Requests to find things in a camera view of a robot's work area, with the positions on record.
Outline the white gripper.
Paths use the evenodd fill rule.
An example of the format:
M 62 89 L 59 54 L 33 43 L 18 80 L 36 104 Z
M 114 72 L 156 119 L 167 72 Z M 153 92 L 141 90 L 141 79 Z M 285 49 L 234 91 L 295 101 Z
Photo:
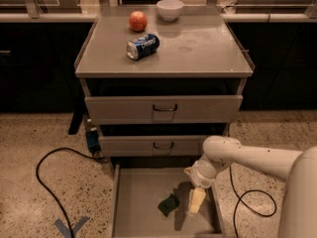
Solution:
M 191 183 L 195 186 L 195 189 L 192 189 L 189 193 L 188 210 L 191 214 L 196 214 L 206 196 L 204 189 L 212 185 L 218 174 L 217 164 L 209 160 L 200 159 L 191 167 L 185 168 L 184 172 L 189 176 Z

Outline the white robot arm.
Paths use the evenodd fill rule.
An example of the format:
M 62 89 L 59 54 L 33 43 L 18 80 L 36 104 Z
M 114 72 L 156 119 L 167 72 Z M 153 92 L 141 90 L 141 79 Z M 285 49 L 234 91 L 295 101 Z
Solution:
M 202 156 L 185 171 L 194 189 L 189 212 L 195 214 L 216 176 L 232 163 L 262 172 L 285 182 L 278 238 L 317 237 L 317 148 L 303 152 L 244 146 L 238 140 L 210 136 Z

